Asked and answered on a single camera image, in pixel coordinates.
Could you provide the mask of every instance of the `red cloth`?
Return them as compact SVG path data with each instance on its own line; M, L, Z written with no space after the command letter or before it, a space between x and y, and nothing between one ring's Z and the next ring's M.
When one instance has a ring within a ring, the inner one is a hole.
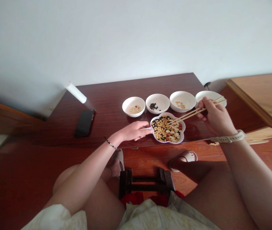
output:
M179 192L174 192L179 198L184 198L185 196ZM168 205L168 197L166 195L159 195L159 196L151 196L150 199L159 206L167 207ZM136 192L136 193L128 193L121 199L122 204L126 206L126 203L131 202L132 204L140 205L142 202L144 202L143 199L143 193L142 192Z

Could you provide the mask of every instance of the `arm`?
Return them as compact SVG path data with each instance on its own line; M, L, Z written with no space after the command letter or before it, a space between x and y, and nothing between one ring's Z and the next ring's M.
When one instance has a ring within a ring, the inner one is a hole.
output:
M207 108L207 116L199 114L216 136L237 133L227 110L206 97L199 107ZM272 229L272 171L265 165L246 140L220 144L244 203L260 229Z
M116 147L123 141L133 139L136 141L152 133L151 129L139 130L145 126L148 126L148 122L136 121L111 135L108 140ZM62 204L71 215L78 212L89 198L114 150L104 142L67 178L44 208L53 204Z

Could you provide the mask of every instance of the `slipper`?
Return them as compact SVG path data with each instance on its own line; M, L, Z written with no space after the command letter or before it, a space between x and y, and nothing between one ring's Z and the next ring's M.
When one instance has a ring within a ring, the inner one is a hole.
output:
M123 151L122 149L119 149L119 151L114 152L114 159L117 159L121 162L120 167L121 171L125 171L124 169L124 163L123 163Z
M187 162L198 161L198 156L197 156L197 154L196 154L194 151L184 151L183 153L181 153L180 155L178 155L177 157L173 158L172 160L170 160L170 161L168 162L168 168L169 168L171 171L176 172L176 173L179 172L179 170L173 169L173 168L171 167L171 163L172 163L174 160L176 160L176 159L178 159L178 158L180 158L180 157L184 157L184 158L187 160Z

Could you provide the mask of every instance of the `wooden stool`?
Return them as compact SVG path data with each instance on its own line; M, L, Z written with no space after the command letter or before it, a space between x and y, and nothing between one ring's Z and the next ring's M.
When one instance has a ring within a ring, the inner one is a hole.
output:
M156 184L133 184L133 182L155 182ZM121 171L119 199L121 200L127 193L132 191L159 191L162 194L170 195L170 191L175 191L170 171L159 168L158 177L133 177L132 169Z

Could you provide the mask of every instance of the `wooden chopsticks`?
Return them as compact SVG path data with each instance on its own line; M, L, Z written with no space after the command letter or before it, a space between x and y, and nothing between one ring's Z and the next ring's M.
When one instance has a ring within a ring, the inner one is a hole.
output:
M220 99L222 99L222 98L223 98L223 96L221 96L221 97L219 97L219 98L213 100L213 103L214 103L215 105L218 105L218 104L221 104L221 103L227 101L226 99L224 99L224 100L222 100L222 101L220 101L220 102L217 102L218 100L220 100ZM178 122L183 121L183 120L185 120L185 119L187 119L187 118L192 117L193 115L196 115L196 114L198 114L198 113L203 112L204 110L206 110L206 108L202 108L202 109L201 109L201 108L197 108L197 109L195 109L194 111L191 111L190 113L187 113L187 114L183 115L182 117L177 118L177 119L175 119L175 120L169 122L168 124L171 124L171 123L174 123L174 122L177 122L177 121L178 121Z

